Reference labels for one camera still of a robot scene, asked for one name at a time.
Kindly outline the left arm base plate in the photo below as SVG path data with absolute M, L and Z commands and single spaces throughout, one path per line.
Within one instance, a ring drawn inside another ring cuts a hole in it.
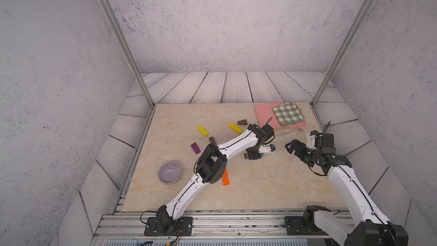
M 157 217 L 147 219 L 145 236 L 191 236 L 193 217 L 181 217 L 177 220 L 160 220 Z

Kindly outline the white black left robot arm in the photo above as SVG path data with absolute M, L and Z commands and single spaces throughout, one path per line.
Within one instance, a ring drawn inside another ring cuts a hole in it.
M 173 231 L 176 221 L 200 192 L 222 179 L 226 165 L 233 157 L 245 152 L 249 160 L 261 159 L 265 153 L 275 150 L 271 144 L 273 139 L 274 129 L 270 125 L 250 124 L 242 134 L 226 143 L 209 144 L 195 163 L 190 181 L 172 201 L 158 208 L 159 229 L 166 235 Z

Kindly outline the orange rectangular block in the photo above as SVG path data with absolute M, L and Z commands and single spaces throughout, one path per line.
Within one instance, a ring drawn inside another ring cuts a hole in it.
M 223 179 L 223 185 L 224 185 L 224 186 L 227 186 L 227 185 L 230 184 L 230 183 L 229 183 L 229 176 L 228 176 L 227 168 L 225 168 L 225 170 L 224 170 L 224 174 L 223 174 L 222 179 Z

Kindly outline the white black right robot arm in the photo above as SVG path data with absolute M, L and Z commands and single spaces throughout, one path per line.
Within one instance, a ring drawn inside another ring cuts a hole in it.
M 340 193 L 354 226 L 337 218 L 329 208 L 307 206 L 300 218 L 286 217 L 288 235 L 328 235 L 340 246 L 406 246 L 409 241 L 403 226 L 394 224 L 374 203 L 358 180 L 346 156 L 338 155 L 334 136 L 312 131 L 307 143 L 292 140 L 285 148 L 309 168 L 321 167 Z

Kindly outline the purple rectangular block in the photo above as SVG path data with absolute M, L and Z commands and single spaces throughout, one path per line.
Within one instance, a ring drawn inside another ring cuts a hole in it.
M 196 143 L 192 143 L 191 148 L 195 152 L 195 154 L 199 154 L 201 152 L 200 148 L 198 147 L 198 145 Z

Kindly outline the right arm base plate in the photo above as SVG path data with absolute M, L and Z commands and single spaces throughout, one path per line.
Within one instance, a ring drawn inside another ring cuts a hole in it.
M 286 216 L 283 228 L 287 235 L 291 236 L 324 236 L 326 233 L 317 228 L 313 220 L 307 220 L 304 216 Z

